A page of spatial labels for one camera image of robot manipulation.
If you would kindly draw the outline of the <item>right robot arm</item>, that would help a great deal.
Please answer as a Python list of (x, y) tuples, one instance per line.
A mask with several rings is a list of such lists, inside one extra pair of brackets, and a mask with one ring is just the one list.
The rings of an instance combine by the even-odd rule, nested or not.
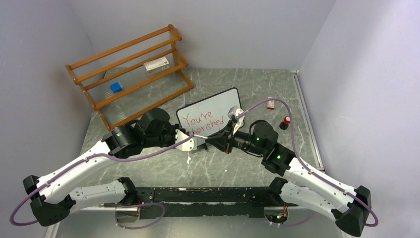
[(229, 154), (233, 148), (262, 157), (262, 165), (276, 178), (267, 199), (272, 205), (296, 204), (331, 220), (343, 232), (360, 237), (371, 209), (370, 190), (341, 183), (299, 160), (295, 153), (278, 143), (278, 133), (265, 120), (254, 122), (249, 133), (234, 131), (232, 122), (205, 140)]

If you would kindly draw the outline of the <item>small whiteboard with black frame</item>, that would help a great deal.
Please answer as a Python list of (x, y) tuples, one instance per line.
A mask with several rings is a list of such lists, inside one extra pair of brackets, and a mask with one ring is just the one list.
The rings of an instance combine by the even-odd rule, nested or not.
[(228, 112), (233, 106), (241, 107), (236, 87), (181, 107), (176, 110), (176, 117), (186, 131), (208, 137), (227, 125)]

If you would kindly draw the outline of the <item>red and white marker pen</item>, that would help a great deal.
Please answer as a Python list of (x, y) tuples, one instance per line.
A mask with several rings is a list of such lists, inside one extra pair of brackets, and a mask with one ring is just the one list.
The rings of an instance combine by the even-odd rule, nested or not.
[(199, 138), (199, 139), (203, 139), (203, 140), (208, 139), (208, 137), (206, 137), (206, 136), (196, 135), (196, 134), (194, 134), (194, 133), (191, 133), (191, 134), (190, 134), (190, 136), (191, 136), (192, 138)]

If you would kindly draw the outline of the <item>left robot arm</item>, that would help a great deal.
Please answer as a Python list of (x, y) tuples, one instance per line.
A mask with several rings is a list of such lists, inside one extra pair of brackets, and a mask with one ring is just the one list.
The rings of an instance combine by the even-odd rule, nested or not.
[(45, 176), (23, 180), (27, 200), (37, 223), (56, 224), (83, 208), (105, 204), (134, 207), (142, 205), (133, 181), (121, 177), (115, 181), (81, 187), (80, 183), (97, 170), (116, 163), (143, 160), (146, 148), (157, 147), (164, 153), (187, 142), (189, 134), (179, 124), (170, 123), (169, 114), (160, 108), (147, 111), (106, 133), (84, 154)]

